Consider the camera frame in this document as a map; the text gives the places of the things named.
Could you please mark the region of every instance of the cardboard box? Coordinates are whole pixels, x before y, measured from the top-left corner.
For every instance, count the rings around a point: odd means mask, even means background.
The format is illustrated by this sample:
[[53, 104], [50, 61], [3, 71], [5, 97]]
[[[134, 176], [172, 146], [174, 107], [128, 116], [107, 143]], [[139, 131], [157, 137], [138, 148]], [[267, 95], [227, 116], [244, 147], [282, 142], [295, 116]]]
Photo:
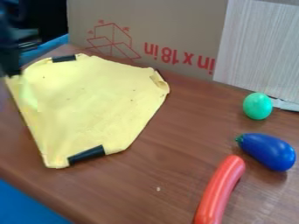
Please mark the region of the cardboard box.
[[212, 79], [227, 0], [68, 0], [70, 42]]

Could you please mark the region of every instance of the green ball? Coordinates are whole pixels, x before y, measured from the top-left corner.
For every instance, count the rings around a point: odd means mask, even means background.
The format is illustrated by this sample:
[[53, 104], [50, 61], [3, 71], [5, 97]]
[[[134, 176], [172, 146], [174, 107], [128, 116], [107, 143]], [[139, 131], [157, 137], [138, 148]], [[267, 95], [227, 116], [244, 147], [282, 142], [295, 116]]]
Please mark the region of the green ball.
[[245, 114], [254, 120], [265, 119], [271, 114], [272, 109], [271, 99], [266, 94], [250, 94], [243, 101]]

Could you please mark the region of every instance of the wooden table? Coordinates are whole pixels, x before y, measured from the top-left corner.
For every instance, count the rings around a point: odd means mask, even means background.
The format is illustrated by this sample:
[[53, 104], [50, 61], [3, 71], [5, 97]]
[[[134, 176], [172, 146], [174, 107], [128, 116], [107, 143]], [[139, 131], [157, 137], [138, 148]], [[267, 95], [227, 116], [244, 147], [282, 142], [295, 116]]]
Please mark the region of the wooden table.
[[[63, 45], [44, 57], [79, 52]], [[45, 168], [1, 83], [1, 177], [75, 223], [189, 224], [219, 162], [235, 153], [245, 159], [247, 171], [223, 223], [298, 223], [298, 165], [288, 172], [270, 171], [241, 153], [234, 138], [263, 132], [299, 149], [299, 114], [275, 109], [267, 120], [252, 121], [241, 109], [248, 91], [161, 74], [171, 93], [129, 149], [62, 170]]]

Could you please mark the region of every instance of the box diagram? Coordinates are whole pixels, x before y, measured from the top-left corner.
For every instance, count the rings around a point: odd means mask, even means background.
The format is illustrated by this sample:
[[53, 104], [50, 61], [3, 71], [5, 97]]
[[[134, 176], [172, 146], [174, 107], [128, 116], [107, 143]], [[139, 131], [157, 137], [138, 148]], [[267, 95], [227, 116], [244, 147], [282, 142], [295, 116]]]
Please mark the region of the box diagram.
[[122, 59], [136, 60], [140, 59], [139, 53], [132, 48], [132, 38], [125, 31], [129, 31], [128, 27], [121, 28], [115, 23], [104, 24], [102, 20], [100, 25], [96, 25], [90, 34], [94, 36], [88, 38], [87, 42], [94, 50], [107, 56], [114, 56]]

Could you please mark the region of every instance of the blue object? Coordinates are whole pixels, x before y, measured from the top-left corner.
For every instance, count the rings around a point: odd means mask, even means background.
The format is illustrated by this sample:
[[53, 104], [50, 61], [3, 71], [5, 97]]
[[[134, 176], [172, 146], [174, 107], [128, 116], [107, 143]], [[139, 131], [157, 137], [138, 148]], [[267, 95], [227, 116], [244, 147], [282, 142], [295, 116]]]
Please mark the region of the blue object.
[[67, 43], [68, 43], [68, 34], [50, 40], [44, 43], [43, 45], [39, 45], [37, 49], [28, 52], [23, 52], [21, 55], [20, 64], [21, 66], [23, 66], [31, 62], [32, 60], [42, 56], [43, 54], [48, 53], [51, 50]]
[[247, 133], [236, 138], [239, 147], [271, 170], [284, 172], [296, 161], [296, 152], [281, 139], [259, 133]]
[[36, 200], [0, 179], [1, 224], [70, 224]]

